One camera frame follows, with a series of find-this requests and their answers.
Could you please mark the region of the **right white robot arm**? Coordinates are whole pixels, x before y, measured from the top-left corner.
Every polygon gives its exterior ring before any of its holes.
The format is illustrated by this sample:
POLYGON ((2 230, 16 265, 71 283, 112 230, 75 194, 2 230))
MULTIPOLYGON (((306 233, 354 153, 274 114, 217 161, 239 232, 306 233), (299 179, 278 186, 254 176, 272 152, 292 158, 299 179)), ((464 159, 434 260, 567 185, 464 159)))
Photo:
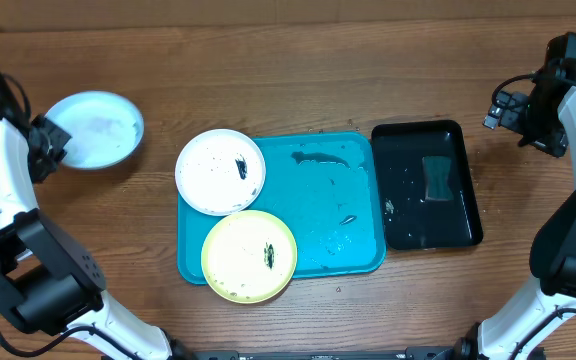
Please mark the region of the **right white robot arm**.
MULTIPOLYGON (((518 133, 534 143, 560 130, 571 151, 576 185, 576 57, 555 55, 530 75, 526 102, 495 99, 495 108, 519 112, 518 133)), ((531 275, 492 317, 475 324, 441 359, 541 359, 540 344, 576 316, 576 188, 537 233, 531 275)))

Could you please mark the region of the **light blue plate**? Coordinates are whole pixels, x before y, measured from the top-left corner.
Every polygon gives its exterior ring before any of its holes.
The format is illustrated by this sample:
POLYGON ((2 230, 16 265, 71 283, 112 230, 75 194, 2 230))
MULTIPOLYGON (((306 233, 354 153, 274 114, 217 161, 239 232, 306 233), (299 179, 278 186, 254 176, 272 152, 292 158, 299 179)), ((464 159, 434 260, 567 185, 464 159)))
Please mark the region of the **light blue plate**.
POLYGON ((46 117, 67 132, 62 163, 98 170, 127 159, 144 135, 144 118, 128 99, 106 91, 84 91, 53 105, 46 117))

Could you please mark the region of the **pink speckled plate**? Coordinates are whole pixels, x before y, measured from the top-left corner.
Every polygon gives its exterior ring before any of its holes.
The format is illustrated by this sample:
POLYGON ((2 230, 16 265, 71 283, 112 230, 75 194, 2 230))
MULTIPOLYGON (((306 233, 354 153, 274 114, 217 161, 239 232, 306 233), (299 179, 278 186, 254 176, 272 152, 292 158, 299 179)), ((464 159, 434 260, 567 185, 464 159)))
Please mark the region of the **pink speckled plate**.
POLYGON ((266 164, 250 137, 214 129, 183 147, 174 177, 179 195, 191 208, 210 216, 227 216, 247 208, 260 195, 266 164))

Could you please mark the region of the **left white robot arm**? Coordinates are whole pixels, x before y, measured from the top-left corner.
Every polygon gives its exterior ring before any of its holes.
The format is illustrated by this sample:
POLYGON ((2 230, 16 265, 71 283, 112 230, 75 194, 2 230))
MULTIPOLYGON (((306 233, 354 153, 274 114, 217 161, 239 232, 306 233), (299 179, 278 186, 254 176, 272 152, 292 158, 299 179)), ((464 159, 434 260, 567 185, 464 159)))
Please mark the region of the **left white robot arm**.
POLYGON ((0 93, 0 346, 31 357, 75 338, 110 359, 193 358, 115 300, 92 255, 39 209, 33 186, 71 141, 64 126, 0 93))

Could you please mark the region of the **green scouring sponge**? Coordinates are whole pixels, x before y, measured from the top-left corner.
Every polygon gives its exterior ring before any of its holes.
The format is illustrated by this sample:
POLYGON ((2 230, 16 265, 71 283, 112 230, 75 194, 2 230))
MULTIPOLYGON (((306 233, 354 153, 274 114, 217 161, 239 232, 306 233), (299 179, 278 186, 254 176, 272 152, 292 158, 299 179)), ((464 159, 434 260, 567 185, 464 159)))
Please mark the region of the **green scouring sponge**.
POLYGON ((445 156, 422 158, 426 200, 452 201, 454 199, 449 186, 451 164, 451 159, 445 156))

